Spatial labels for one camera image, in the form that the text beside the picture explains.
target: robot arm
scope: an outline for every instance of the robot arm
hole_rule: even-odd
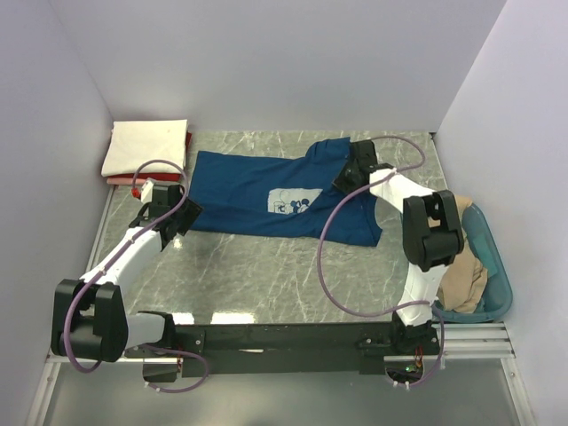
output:
[[[354,142],[350,160],[334,185],[350,193],[383,181],[393,171],[389,164],[378,163],[372,140]],[[450,191],[433,191],[399,174],[371,186],[369,191],[402,215],[402,240],[409,266],[399,304],[419,300],[433,303],[447,268],[463,250],[454,195]],[[431,309],[426,305],[400,309],[398,316],[405,327],[420,326],[432,319]]]
[[[145,225],[154,221],[177,205],[182,197],[181,185],[155,185],[148,179],[142,187],[140,200],[144,206],[121,242],[102,262],[79,280],[63,280],[55,291],[51,350],[56,355],[65,355],[63,326],[67,310],[85,282],[92,279],[108,263],[124,243]],[[126,315],[122,293],[137,278],[139,271],[158,255],[176,236],[185,235],[201,207],[186,199],[181,209],[163,220],[153,229],[141,234],[119,257],[103,277],[85,294],[75,312],[71,328],[71,342],[78,358],[114,362],[123,352],[142,343],[169,345],[175,334],[173,318],[165,312],[138,312]],[[82,314],[94,308],[92,315]]]

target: marble surface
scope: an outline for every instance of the marble surface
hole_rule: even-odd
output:
[[[211,131],[193,135],[188,155],[191,174],[197,151],[224,154],[303,156],[308,147],[326,138],[351,136],[360,140],[380,131]],[[446,188],[430,134],[399,133],[415,140],[427,161],[405,173],[433,189]],[[408,144],[395,140],[375,143],[380,161],[404,165],[419,160]],[[140,204],[128,187],[116,187],[95,259],[102,259],[122,238]],[[383,229],[377,248],[328,242],[324,273],[335,297],[352,309],[376,312],[401,297],[408,262],[401,245],[398,212],[379,200],[376,220]],[[208,323],[336,322],[360,320],[335,308],[321,290],[312,238],[263,238],[190,231],[176,237],[149,264],[124,295],[128,313],[156,310],[176,313],[177,320]]]

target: blue t-shirt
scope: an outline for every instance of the blue t-shirt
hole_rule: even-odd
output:
[[[267,237],[319,238],[331,211],[345,196],[332,183],[349,157],[349,138],[316,142],[289,160],[200,151],[189,197],[203,207],[197,231]],[[376,198],[356,196],[335,216],[326,240],[376,246]]]

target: teal plastic basket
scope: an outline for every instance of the teal plastic basket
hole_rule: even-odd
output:
[[[468,235],[471,251],[488,270],[489,280],[473,313],[443,311],[444,321],[473,324],[500,319],[513,304],[513,291],[505,273],[501,256],[481,209],[475,204],[463,212],[461,225]]]

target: stack of folded clothes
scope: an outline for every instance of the stack of folded clothes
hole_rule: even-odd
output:
[[[114,122],[101,175],[110,185],[130,185],[136,169],[150,160],[169,160],[183,169],[191,136],[187,120]],[[144,168],[137,184],[147,178],[177,182],[180,175],[168,164],[155,163]]]

